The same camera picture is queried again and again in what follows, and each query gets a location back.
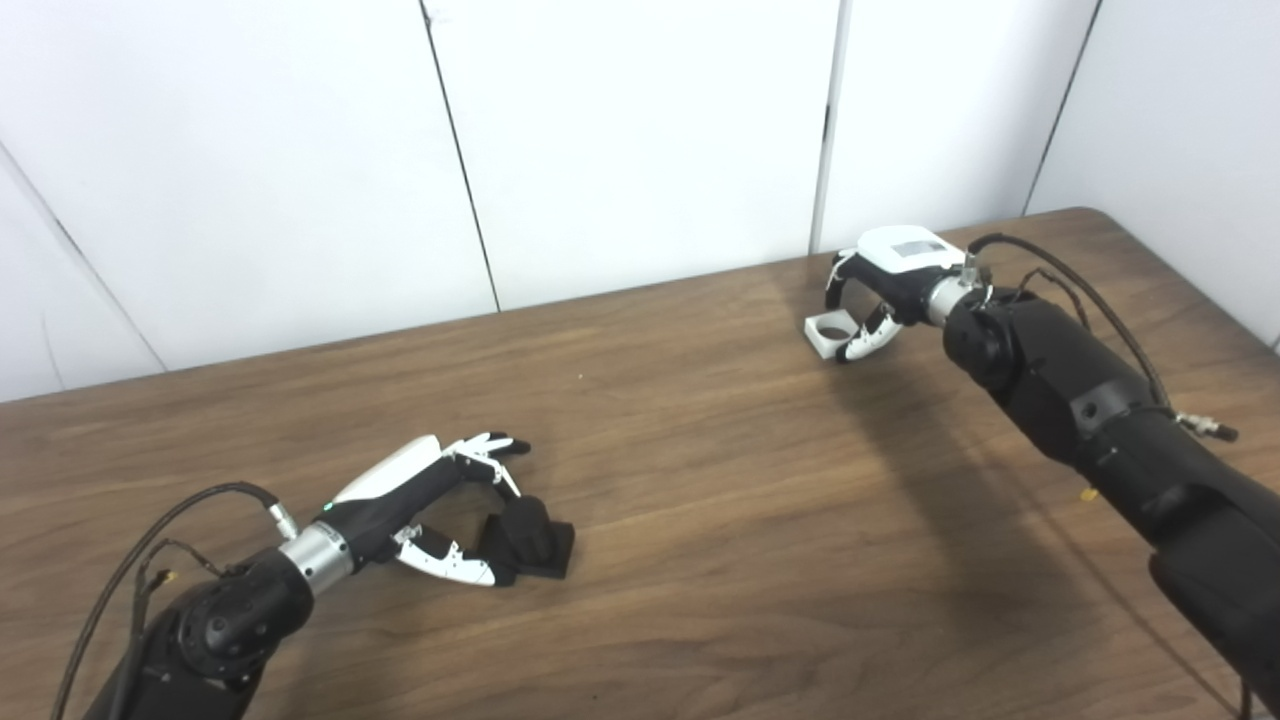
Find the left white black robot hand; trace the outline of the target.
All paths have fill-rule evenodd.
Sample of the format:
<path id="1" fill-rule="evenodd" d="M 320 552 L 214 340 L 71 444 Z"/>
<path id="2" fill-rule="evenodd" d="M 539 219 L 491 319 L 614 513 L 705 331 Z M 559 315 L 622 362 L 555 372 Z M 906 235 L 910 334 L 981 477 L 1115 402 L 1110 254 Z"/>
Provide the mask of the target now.
<path id="1" fill-rule="evenodd" d="M 520 498 L 502 459 L 530 448 L 503 432 L 484 432 L 448 446 L 435 436 L 419 437 L 346 486 L 316 520 L 338 536 L 351 574 L 396 560 L 461 584 L 509 587 L 517 577 L 513 569 L 463 548 L 415 518 L 463 483 L 488 486 L 504 502 Z"/>

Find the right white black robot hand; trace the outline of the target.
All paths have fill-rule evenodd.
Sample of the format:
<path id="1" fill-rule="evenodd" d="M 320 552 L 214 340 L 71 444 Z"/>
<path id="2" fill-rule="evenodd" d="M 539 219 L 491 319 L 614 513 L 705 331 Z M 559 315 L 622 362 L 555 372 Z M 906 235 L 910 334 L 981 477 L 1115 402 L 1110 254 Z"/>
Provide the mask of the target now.
<path id="1" fill-rule="evenodd" d="M 879 302 L 864 322 L 847 327 L 847 338 L 827 338 L 820 322 L 851 319 L 841 307 L 849 283 L 861 284 Z M 945 327 L 951 311 L 977 288 L 970 256 L 927 228 L 873 228 L 832 258 L 824 295 L 827 313 L 808 319 L 805 333 L 824 360 L 854 363 L 883 348 L 906 327 Z"/>

